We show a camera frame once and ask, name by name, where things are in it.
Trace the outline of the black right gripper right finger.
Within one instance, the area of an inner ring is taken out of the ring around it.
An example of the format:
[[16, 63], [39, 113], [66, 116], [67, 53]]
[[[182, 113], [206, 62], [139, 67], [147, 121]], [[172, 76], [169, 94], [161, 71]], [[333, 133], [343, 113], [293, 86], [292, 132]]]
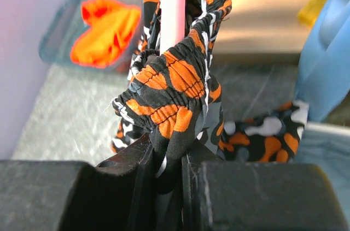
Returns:
[[331, 182], [308, 163], [223, 161], [198, 141], [182, 157], [185, 230], [346, 230]]

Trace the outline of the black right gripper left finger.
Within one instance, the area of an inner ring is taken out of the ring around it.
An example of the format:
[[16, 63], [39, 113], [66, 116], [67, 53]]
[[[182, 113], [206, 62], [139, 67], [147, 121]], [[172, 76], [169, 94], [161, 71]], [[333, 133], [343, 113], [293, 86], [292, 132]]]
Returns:
[[92, 166], [1, 161], [1, 230], [151, 230], [152, 148], [146, 135]]

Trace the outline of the camouflage patterned shorts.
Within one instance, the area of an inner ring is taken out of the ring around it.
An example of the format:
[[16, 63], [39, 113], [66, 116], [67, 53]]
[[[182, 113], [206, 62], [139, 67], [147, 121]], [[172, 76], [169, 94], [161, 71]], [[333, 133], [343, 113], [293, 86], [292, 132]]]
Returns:
[[148, 133], [158, 194], [174, 190], [180, 160], [195, 139], [226, 161], [287, 162], [297, 154], [308, 105], [289, 102], [264, 116], [224, 122], [221, 85], [211, 73], [214, 42], [231, 0], [185, 0], [185, 37], [159, 53], [166, 0], [144, 0], [144, 32], [132, 56], [129, 86], [113, 100], [121, 117], [116, 150]]

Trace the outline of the pink hanger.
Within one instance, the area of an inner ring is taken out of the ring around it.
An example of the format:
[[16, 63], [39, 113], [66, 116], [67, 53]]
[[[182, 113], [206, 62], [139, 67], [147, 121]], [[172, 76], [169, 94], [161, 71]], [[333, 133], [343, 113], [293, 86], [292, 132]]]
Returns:
[[161, 0], [160, 53], [185, 36], [185, 0]]

